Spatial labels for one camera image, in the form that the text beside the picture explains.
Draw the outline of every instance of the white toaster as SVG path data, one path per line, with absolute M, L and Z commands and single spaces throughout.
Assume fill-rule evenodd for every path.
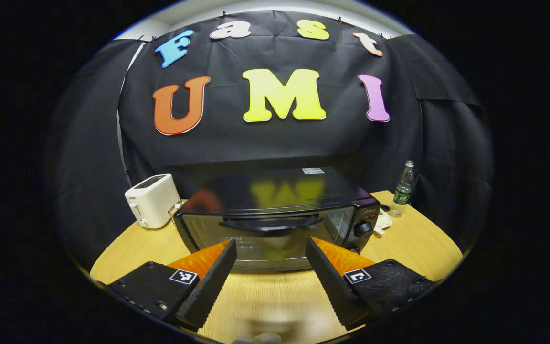
M 169 209 L 180 200 L 170 174 L 159 174 L 124 193 L 137 222 L 144 228 L 161 228 L 170 219 Z

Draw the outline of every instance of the toaster oven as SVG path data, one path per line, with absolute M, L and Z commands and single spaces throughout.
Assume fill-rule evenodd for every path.
M 380 203 L 334 168 L 319 167 L 220 176 L 177 207 L 169 214 L 190 252 L 234 237 L 233 272 L 278 272 L 310 268 L 310 236 L 360 253 Z

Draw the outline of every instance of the wooden table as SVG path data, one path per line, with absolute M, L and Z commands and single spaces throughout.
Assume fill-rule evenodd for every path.
M 372 195 L 391 204 L 389 191 Z M 395 259 L 431 280 L 443 279 L 462 260 L 456 244 L 407 205 L 385 234 L 374 233 L 361 255 L 375 262 Z M 137 222 L 105 249 L 90 276 L 109 284 L 146 261 L 169 264 L 189 255 L 173 222 L 145 229 Z M 198 335 L 230 343 L 238 337 L 273 332 L 285 344 L 316 343 L 345 335 L 312 270 L 268 275 L 229 274 Z

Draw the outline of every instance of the bottle label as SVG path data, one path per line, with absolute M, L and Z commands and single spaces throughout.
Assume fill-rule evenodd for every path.
M 405 205 L 409 202 L 410 192 L 403 192 L 396 189 L 395 194 L 393 194 L 393 202 L 399 205 Z

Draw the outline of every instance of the pink letter i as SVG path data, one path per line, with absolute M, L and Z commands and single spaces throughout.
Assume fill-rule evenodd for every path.
M 358 79 L 364 83 L 366 96 L 369 98 L 369 111 L 366 116 L 374 122 L 389 122 L 389 114 L 381 95 L 381 80 L 365 74 L 360 74 Z

